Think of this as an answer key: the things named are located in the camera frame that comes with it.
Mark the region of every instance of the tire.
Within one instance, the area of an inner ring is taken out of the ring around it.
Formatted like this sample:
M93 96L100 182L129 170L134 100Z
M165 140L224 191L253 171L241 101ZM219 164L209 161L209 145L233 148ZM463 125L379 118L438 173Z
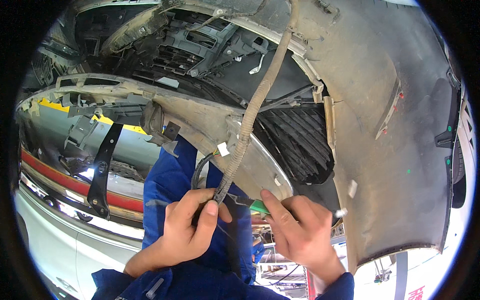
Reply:
M456 184L465 176L465 164L463 162L462 148L460 147L460 141L456 138L455 151L453 153L453 184Z
M58 204L57 200L55 200L53 197L47 195L47 196L43 197L43 201L45 201L51 207L59 209L59 204Z
M91 220L93 220L93 217L92 216L87 216L81 212L76 212L77 213L77 216L80 220L84 221L84 222L90 222Z

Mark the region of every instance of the blue work uniform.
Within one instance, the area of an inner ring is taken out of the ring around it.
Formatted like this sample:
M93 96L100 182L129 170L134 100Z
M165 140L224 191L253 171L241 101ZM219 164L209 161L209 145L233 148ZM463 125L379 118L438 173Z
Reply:
M177 137L174 156L161 149L158 161L144 183L144 229L142 249L163 235L165 207L180 201L190 189L195 170L197 149L181 136ZM223 174L209 165L206 187L217 187ZM230 193L246 196L235 185ZM240 274L232 270L228 257L228 227L218 219L223 229L215 229L208 250L199 258L176 266L148 271L138 278L115 270L102 269L92 274L97 291L92 300L151 300L151 299L287 299L271 289L253 286L255 268L252 265L252 224L250 210L236 205L236 250ZM344 273L324 293L322 300L353 299L353 276Z

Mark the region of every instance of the white car body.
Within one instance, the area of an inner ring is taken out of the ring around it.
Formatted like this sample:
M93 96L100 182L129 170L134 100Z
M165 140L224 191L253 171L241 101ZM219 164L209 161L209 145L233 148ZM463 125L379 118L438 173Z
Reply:
M91 299L96 291L92 273L103 268L122 272L142 247L140 239L92 226L52 209L23 185L15 204L25 221L29 250L39 271L80 300Z

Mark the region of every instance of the hand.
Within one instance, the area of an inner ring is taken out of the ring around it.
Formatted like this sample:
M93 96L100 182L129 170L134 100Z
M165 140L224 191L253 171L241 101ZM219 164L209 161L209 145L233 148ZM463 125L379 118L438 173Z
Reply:
M280 202L269 190L260 192L270 216L276 250L301 264L327 286L335 282L345 269L330 245L332 213L305 196L294 196ZM288 210L295 214L293 218Z
M210 246L217 216L227 223L232 221L227 206L211 200L214 192L215 189L190 190L179 202L167 205L163 236L132 257L123 272L137 278L146 271L173 266L204 254ZM193 215L206 201L195 228Z

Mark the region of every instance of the black wire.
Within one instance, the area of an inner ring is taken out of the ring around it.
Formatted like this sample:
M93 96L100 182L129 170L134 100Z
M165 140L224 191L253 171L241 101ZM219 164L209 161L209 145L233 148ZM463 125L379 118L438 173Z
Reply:
M287 278L287 277L288 277L290 274L292 274L293 271L295 271L299 266L300 266L300 265L297 264L297 266L295 267L295 269L293 269L293 270L292 270L290 273L288 273L287 275L283 276L283 277L282 277L279 281L277 281L277 282L274 282L274 283L271 283L271 284L261 284L261 283L258 283L257 280L255 280L255 282L256 282L257 284L261 285L261 286L264 286L264 287L272 286L272 285L274 285L274 284L279 283L279 282L282 281L283 279Z
M285 102L291 100L291 99L294 99L296 96L299 96L309 90L311 90L313 88L313 85L311 84L308 84L304 87L301 87L293 92L290 92L284 96L281 96L280 98L277 98L274 101L274 103L271 103L271 104L268 104L268 105L265 105L263 107L261 107L258 112L264 112L264 111L267 111L269 109L272 109L272 108L276 108L282 104L284 104Z
M210 153L198 163L197 167L195 168L195 171L193 172L192 180L190 181L191 190L198 189L198 179L200 177L200 172L204 168L205 164L209 162L212 158L214 158L214 155L213 153Z

